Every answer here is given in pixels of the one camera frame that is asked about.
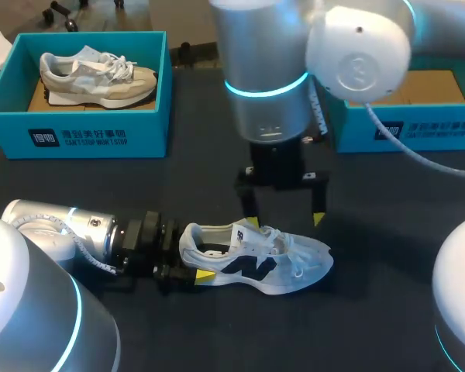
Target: shoe lace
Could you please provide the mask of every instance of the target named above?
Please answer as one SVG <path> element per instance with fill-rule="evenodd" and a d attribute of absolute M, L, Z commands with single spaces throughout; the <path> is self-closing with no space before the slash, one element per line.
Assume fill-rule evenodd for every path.
<path fill-rule="evenodd" d="M 107 61 L 105 62 L 105 66 L 109 67 L 109 69 L 97 72 L 98 75 L 112 74 L 110 81 L 131 81 L 133 79 L 136 62 L 129 62 L 124 56 L 117 57 L 112 53 L 102 53 L 102 56 L 106 58 Z"/>
<path fill-rule="evenodd" d="M 274 246 L 274 241 L 277 238 L 282 239 L 285 244 L 288 258 L 291 261 L 291 275 L 296 278 L 302 277 L 304 269 L 308 267 L 307 261 L 310 259 L 310 255 L 296 247 L 293 241 L 293 236 L 291 234 L 281 232 L 269 226 L 264 226 L 261 230 L 263 234 L 268 234 L 267 240 L 265 242 L 268 250 L 265 250 L 263 255 L 266 256 L 267 254 L 277 254 L 278 250 Z"/>

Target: shoe heel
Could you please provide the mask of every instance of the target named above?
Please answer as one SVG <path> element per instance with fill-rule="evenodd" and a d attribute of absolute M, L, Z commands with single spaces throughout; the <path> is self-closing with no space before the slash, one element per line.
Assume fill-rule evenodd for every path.
<path fill-rule="evenodd" d="M 50 96 L 48 97 L 48 103 L 51 105 L 79 105 L 83 102 L 80 102 L 80 95 L 73 95 L 72 93 L 57 93 L 55 91 L 50 91 Z"/>

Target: black n logo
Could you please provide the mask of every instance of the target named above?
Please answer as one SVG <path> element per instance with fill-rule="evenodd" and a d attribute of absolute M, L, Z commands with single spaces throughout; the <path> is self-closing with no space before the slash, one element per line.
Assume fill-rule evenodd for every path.
<path fill-rule="evenodd" d="M 235 274 L 241 271 L 241 275 L 249 277 L 255 281 L 262 281 L 267 274 L 276 268 L 277 263 L 272 257 L 268 257 L 257 268 L 258 257 L 255 256 L 241 256 L 236 258 L 232 263 L 222 269 L 224 274 Z"/>

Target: new balance sneaker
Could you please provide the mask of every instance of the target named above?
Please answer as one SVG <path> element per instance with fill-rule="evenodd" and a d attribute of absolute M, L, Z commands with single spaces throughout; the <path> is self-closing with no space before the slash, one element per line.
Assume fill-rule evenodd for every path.
<path fill-rule="evenodd" d="M 157 73 L 135 67 L 124 56 L 100 53 L 85 46 L 72 57 L 44 53 L 40 74 L 51 105 L 95 103 L 122 109 L 148 98 L 156 91 Z"/>
<path fill-rule="evenodd" d="M 282 295 L 322 279 L 334 262 L 330 248 L 245 219 L 228 226 L 190 224 L 179 252 L 184 264 L 215 273 L 204 285 L 245 283 L 265 294 Z"/>

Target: shoe tongue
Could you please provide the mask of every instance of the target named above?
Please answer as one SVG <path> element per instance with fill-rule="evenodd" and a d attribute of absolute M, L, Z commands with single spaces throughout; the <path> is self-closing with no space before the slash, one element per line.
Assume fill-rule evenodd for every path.
<path fill-rule="evenodd" d="M 75 72 L 81 65 L 88 66 L 96 71 L 107 71 L 110 68 L 110 66 L 107 66 L 106 64 L 100 64 L 99 62 L 91 62 L 89 60 L 75 60 L 72 64 L 72 72 Z"/>
<path fill-rule="evenodd" d="M 264 242 L 265 235 L 260 231 L 250 229 L 246 226 L 238 225 L 237 223 L 232 225 L 231 247 L 237 248 L 244 243 L 262 245 Z"/>
<path fill-rule="evenodd" d="M 86 60 L 89 62 L 104 62 L 101 60 L 102 54 L 97 50 L 85 45 L 81 51 L 76 54 L 76 58 L 79 60 Z"/>

